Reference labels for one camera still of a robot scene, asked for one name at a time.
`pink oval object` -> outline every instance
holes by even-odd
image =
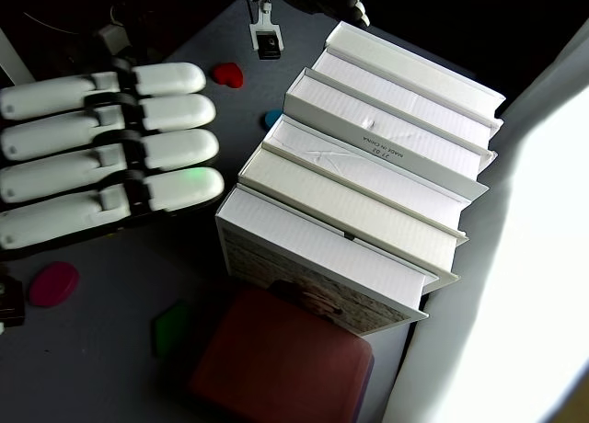
[[[80,275],[66,262],[53,262],[30,284],[29,302],[37,306],[55,306],[69,297]]]

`white book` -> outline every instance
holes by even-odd
[[[239,182],[429,271],[450,271],[456,246],[467,240],[263,149]]]
[[[356,334],[427,317],[424,276],[243,189],[216,214],[230,274]]]
[[[388,104],[398,110],[398,116],[411,119],[424,129],[433,126],[481,149],[489,147],[489,126],[349,63],[329,53],[329,48],[323,51],[313,70]]]
[[[470,204],[469,200],[335,142],[282,115],[264,138],[262,147],[436,228],[456,231],[460,213]]]
[[[340,23],[325,45],[340,58],[488,125],[491,136],[502,125],[494,115],[503,95],[389,41]]]
[[[317,75],[305,69],[296,78],[284,97],[286,115],[457,194],[484,191],[476,181],[481,155],[318,81]]]

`gray table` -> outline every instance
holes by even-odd
[[[261,62],[251,50],[243,0],[170,58],[196,63],[207,73],[225,62],[243,69],[241,89],[210,81],[203,91],[217,106],[210,130],[221,144],[216,167],[228,187],[264,136],[260,118],[282,106],[286,88],[316,60],[336,25],[280,0],[273,3],[272,18],[282,27],[285,46],[280,61]],[[27,284],[55,260],[74,264],[81,281],[66,303],[47,310],[29,307],[26,324],[0,337],[2,421],[220,421],[214,413],[180,405],[157,387],[162,367],[151,356],[149,331],[150,319],[178,298],[194,302],[223,279],[213,210],[41,253],[10,268]],[[407,331],[402,326],[366,338],[375,368],[360,414],[363,423],[382,417]]]

